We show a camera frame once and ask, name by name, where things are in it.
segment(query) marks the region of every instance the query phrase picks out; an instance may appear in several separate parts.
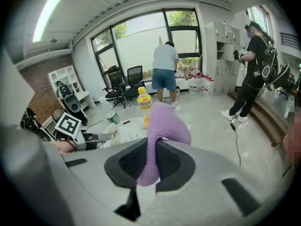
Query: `brick wall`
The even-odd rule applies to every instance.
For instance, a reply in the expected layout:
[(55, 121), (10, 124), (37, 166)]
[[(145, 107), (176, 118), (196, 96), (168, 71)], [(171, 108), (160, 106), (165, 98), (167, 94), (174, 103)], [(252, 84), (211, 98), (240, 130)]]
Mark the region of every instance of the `brick wall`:
[[(37, 120), (40, 123), (43, 123), (49, 116), (53, 116), (53, 112), (56, 109), (62, 109), (50, 86), (48, 74), (70, 65), (74, 65), (71, 55), (64, 55), (38, 62), (19, 71), (35, 91), (35, 95), (28, 107), (36, 113)], [(80, 82), (76, 68), (74, 66), (73, 68)]]

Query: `yellow bottle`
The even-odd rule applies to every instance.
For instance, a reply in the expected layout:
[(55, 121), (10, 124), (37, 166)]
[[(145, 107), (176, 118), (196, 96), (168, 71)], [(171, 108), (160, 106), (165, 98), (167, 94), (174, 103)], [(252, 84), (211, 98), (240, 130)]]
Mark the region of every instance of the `yellow bottle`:
[(151, 116), (151, 96), (145, 92), (145, 87), (139, 87), (138, 92), (139, 96), (137, 98), (137, 102), (144, 118), (144, 125), (147, 128), (149, 126)]

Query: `denim shorts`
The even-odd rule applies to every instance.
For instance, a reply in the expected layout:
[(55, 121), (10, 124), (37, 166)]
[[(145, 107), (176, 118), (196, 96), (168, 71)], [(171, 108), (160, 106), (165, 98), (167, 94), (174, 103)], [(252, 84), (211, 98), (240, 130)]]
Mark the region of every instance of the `denim shorts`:
[(152, 70), (152, 89), (164, 89), (175, 90), (175, 74), (172, 70), (165, 69), (153, 69)]

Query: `locker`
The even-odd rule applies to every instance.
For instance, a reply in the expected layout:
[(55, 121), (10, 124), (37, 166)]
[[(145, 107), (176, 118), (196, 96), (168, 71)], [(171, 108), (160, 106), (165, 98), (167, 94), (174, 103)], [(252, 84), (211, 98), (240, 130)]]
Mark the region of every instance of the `locker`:
[(226, 43), (225, 44), (225, 60), (234, 61), (234, 43)]
[(207, 41), (205, 75), (214, 79), (214, 95), (226, 95), (229, 91), (234, 91), (238, 78), (239, 62), (234, 60), (233, 51), (240, 50), (239, 30), (226, 26), (217, 22), (205, 26)]

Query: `chair back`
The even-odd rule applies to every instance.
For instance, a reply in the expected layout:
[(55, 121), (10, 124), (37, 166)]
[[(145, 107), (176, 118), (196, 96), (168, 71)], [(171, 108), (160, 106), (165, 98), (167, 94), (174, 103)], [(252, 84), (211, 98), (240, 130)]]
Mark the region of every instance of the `chair back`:
[(114, 87), (119, 87), (119, 85), (123, 83), (121, 70), (114, 65), (108, 69), (108, 72), (112, 89), (114, 89)]
[(143, 79), (142, 65), (129, 68), (127, 70), (127, 83), (130, 87), (135, 87)]

